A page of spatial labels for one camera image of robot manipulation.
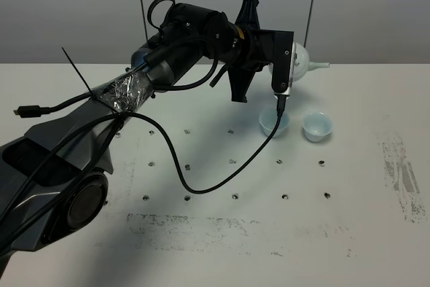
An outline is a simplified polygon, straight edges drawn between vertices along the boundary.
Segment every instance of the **aluminum foil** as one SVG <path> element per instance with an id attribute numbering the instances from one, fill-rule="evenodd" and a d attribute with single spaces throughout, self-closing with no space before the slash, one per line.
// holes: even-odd
<path id="1" fill-rule="evenodd" d="M 136 112 L 154 93 L 146 71 L 122 75 L 93 89 L 98 99 L 117 112 Z"/>

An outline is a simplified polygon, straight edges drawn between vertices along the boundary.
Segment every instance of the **gray wall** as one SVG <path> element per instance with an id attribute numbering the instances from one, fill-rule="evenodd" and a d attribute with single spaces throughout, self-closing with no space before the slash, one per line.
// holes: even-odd
<path id="1" fill-rule="evenodd" d="M 152 0 L 143 0 L 148 8 Z M 241 0 L 177 0 L 226 12 Z M 154 13 L 161 22 L 168 4 Z M 303 43 L 310 0 L 260 0 L 261 27 Z M 332 63 L 430 63 L 430 0 L 314 0 L 308 49 Z M 148 27 L 151 36 L 155 30 Z M 0 0 L 0 63 L 128 63 L 144 43 L 139 0 Z"/>
<path id="2" fill-rule="evenodd" d="M 430 63 L 430 0 L 314 0 L 307 45 L 332 63 Z"/>

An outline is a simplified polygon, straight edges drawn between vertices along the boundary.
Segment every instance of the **white table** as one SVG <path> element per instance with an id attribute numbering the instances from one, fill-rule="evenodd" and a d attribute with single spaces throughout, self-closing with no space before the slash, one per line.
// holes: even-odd
<path id="1" fill-rule="evenodd" d="M 79 66 L 90 86 L 124 67 Z M 208 68 L 194 67 L 181 82 Z M 24 120 L 14 108 L 52 106 L 85 90 L 69 65 L 0 65 L 0 72 L 0 144 L 72 109 Z M 111 145 L 108 205 L 77 233 L 16 253 L 0 286 L 429 286 L 429 86 L 429 65 L 309 72 L 293 84 L 288 133 L 229 184 L 188 202 L 162 136 L 131 120 Z M 191 167 L 189 184 L 203 189 L 265 139 L 258 114 L 275 104 L 267 71 L 247 97 L 230 102 L 225 77 L 214 89 L 159 94 L 140 112 L 165 127 L 180 163 Z M 304 139 L 307 111 L 332 118 L 330 139 Z"/>

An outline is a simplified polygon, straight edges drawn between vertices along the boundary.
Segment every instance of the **light blue cup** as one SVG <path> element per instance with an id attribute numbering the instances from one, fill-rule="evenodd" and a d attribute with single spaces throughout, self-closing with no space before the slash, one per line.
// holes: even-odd
<path id="1" fill-rule="evenodd" d="M 275 106 L 268 106 L 262 109 L 259 116 L 260 125 L 263 129 L 263 132 L 266 134 L 266 136 L 269 136 L 275 128 L 277 120 L 277 112 Z M 286 128 L 290 125 L 290 117 L 284 112 L 281 118 L 281 123 L 279 124 L 279 127 L 277 128 L 275 134 L 273 137 L 279 136 L 281 133 L 284 132 Z"/>
<path id="2" fill-rule="evenodd" d="M 309 141 L 318 142 L 333 131 L 333 123 L 325 114 L 313 112 L 303 117 L 303 129 Z"/>

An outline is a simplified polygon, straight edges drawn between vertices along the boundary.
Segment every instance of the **robotic arm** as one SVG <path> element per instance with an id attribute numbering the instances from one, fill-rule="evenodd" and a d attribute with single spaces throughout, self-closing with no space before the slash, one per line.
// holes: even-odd
<path id="1" fill-rule="evenodd" d="M 271 86 L 278 96 L 279 118 L 282 115 L 292 84 L 293 32 L 261 30 L 258 0 L 243 0 L 234 24 L 211 9 L 155 0 L 148 9 L 151 25 L 151 13 L 162 1 L 173 4 L 161 26 L 154 26 L 159 32 L 132 55 L 126 74 L 59 106 L 15 111 L 22 118 L 38 117 L 88 99 L 68 116 L 37 124 L 0 147 L 0 275 L 15 251 L 39 250 L 97 216 L 108 192 L 105 173 L 113 173 L 108 149 L 113 135 L 130 117 L 160 127 L 136 114 L 154 92 L 201 85 L 221 60 L 226 64 L 210 85 L 228 72 L 232 101 L 247 102 L 254 74 L 272 64 Z M 174 86 L 203 56 L 214 59 L 211 71 L 196 83 Z"/>

